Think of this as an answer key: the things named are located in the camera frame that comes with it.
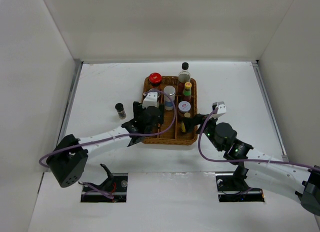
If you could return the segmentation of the small black pepper grinder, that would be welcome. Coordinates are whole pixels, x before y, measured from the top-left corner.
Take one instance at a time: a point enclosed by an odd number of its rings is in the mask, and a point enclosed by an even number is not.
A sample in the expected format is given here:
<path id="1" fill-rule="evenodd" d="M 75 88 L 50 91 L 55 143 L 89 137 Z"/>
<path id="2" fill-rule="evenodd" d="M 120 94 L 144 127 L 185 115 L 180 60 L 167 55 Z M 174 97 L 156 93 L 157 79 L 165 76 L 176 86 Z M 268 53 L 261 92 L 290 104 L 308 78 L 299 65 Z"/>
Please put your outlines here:
<path id="1" fill-rule="evenodd" d="M 126 113 L 125 113 L 124 106 L 123 106 L 122 103 L 117 103 L 115 105 L 115 109 L 116 109 L 117 114 L 118 114 L 120 119 L 125 119 L 126 118 Z"/>

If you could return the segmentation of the white lid red label jar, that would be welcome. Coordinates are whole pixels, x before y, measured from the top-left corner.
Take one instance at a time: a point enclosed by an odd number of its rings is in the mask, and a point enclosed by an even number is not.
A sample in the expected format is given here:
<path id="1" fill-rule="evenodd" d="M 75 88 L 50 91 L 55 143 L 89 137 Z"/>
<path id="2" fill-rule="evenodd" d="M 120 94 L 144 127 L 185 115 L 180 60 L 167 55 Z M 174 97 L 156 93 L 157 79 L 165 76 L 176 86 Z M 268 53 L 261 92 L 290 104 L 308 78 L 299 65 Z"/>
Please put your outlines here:
<path id="1" fill-rule="evenodd" d="M 182 118 L 185 113 L 188 113 L 191 110 L 191 104 L 188 101 L 180 101 L 177 108 L 178 118 Z"/>

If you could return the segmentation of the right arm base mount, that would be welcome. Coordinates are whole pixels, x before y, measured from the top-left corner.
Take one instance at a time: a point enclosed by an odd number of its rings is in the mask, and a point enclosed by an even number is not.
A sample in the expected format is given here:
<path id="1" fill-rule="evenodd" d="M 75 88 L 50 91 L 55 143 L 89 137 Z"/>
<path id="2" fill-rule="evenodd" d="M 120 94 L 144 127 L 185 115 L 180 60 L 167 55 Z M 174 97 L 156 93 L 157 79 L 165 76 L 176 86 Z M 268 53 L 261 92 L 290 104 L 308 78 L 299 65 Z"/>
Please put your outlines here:
<path id="1" fill-rule="evenodd" d="M 234 172 L 215 174 L 219 202 L 264 202 L 260 188 L 252 188 L 245 182 L 247 169 L 238 167 Z"/>

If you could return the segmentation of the yellow label sesame oil bottle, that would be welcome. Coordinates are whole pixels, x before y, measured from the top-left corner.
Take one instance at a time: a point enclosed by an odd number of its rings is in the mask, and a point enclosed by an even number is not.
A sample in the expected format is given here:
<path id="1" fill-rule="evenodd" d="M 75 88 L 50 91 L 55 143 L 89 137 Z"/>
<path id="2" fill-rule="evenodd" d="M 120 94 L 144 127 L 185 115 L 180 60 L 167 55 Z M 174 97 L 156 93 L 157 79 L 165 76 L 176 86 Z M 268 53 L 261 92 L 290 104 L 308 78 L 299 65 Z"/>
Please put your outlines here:
<path id="1" fill-rule="evenodd" d="M 188 133 L 190 127 L 191 127 L 191 114 L 189 112 L 183 113 L 181 116 L 181 131 L 182 133 Z"/>

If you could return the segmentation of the clear salt grinder black top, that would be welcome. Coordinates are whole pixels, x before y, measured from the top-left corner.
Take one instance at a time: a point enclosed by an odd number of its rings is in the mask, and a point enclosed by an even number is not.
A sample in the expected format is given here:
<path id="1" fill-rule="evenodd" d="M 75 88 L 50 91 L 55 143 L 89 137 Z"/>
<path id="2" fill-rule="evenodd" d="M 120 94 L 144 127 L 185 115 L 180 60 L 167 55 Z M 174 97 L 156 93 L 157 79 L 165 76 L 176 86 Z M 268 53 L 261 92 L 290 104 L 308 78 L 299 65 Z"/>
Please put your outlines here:
<path id="1" fill-rule="evenodd" d="M 162 99 L 163 99 L 163 93 L 161 90 L 157 91 L 157 106 L 159 107 L 160 104 L 162 103 Z"/>

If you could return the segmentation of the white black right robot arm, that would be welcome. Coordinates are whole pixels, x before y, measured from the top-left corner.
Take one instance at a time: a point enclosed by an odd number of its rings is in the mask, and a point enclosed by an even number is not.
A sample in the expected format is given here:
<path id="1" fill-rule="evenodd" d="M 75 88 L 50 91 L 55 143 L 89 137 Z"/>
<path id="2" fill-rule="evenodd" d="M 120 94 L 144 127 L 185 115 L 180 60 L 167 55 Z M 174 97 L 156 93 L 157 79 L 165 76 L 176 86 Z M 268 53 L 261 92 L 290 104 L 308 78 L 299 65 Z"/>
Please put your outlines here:
<path id="1" fill-rule="evenodd" d="M 219 123 L 214 113 L 182 119 L 183 132 L 188 133 L 196 126 L 199 136 L 205 135 L 217 151 L 224 152 L 223 162 L 236 166 L 232 177 L 236 189 L 248 186 L 272 191 L 298 202 L 314 215 L 320 214 L 319 166 L 272 159 L 239 140 L 231 125 Z"/>

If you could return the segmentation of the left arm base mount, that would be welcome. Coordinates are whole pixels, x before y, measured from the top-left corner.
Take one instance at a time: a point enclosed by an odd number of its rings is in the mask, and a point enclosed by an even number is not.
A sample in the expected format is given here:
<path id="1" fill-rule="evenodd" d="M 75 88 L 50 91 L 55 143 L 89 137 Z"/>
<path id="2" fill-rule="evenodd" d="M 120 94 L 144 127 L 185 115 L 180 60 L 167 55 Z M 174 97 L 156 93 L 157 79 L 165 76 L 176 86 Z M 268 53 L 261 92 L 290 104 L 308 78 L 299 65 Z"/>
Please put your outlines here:
<path id="1" fill-rule="evenodd" d="M 78 182 L 82 185 L 80 201 L 82 203 L 124 203 L 127 201 L 127 173 L 112 173 L 105 164 L 100 164 L 106 172 L 105 180 L 96 185 L 89 182 Z"/>

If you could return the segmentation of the silver lid white pepper jar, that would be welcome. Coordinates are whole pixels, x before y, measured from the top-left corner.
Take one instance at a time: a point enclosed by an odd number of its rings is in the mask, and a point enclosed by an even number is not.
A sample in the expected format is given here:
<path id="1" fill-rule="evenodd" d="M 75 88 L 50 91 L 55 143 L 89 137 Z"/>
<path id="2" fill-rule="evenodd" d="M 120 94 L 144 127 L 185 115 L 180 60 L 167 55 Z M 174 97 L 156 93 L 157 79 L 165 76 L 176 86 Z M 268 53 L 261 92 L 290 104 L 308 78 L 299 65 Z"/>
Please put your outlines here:
<path id="1" fill-rule="evenodd" d="M 163 91 L 166 93 L 164 95 L 164 108 L 171 111 L 174 108 L 176 89 L 173 86 L 165 86 Z"/>

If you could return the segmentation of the red lid chili sauce jar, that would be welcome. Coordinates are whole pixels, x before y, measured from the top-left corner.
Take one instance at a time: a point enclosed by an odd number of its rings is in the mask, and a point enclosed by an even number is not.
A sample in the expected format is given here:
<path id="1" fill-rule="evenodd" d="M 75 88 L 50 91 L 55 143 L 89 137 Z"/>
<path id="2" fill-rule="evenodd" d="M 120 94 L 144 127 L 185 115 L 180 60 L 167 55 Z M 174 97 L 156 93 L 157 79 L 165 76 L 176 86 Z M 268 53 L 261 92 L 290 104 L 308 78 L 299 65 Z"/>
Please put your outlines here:
<path id="1" fill-rule="evenodd" d="M 160 73 L 151 73 L 148 77 L 148 81 L 152 88 L 158 89 L 162 83 L 162 75 Z"/>

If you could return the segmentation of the green label chili sauce bottle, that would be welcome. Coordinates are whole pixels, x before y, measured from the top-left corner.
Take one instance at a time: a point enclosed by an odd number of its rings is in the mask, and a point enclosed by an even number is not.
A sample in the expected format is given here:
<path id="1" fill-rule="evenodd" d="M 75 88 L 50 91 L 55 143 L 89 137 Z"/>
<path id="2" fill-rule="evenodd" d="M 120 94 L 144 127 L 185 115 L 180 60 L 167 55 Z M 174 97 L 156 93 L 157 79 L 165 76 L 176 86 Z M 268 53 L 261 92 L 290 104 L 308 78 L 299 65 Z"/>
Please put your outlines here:
<path id="1" fill-rule="evenodd" d="M 191 98 L 192 98 L 192 83 L 185 82 L 180 100 L 190 102 Z"/>

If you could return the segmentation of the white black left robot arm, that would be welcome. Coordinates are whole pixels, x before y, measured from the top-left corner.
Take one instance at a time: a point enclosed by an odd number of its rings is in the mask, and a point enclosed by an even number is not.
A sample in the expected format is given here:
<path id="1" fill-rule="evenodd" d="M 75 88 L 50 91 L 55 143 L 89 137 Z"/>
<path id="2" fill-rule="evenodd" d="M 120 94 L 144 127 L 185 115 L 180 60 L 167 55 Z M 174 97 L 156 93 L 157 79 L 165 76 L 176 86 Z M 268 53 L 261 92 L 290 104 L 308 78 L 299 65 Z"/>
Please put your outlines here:
<path id="1" fill-rule="evenodd" d="M 143 108 L 134 102 L 133 110 L 133 119 L 109 132 L 85 138 L 69 134 L 60 141 L 55 148 L 59 153 L 49 155 L 45 162 L 62 188 L 81 179 L 89 159 L 143 142 L 164 120 L 164 104 Z"/>

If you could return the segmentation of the tall dark soy sauce bottle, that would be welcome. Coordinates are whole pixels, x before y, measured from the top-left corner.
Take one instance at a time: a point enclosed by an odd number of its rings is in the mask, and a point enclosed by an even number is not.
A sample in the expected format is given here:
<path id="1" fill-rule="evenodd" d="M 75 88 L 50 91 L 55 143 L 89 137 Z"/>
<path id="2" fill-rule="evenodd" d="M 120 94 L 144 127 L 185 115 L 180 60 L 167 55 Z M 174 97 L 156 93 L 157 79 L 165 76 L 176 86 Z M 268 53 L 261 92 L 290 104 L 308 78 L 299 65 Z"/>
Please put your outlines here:
<path id="1" fill-rule="evenodd" d="M 191 80 L 191 75 L 189 73 L 189 63 L 183 62 L 181 65 L 181 71 L 178 74 L 178 85 L 177 85 L 177 93 L 182 94 L 185 83 Z"/>

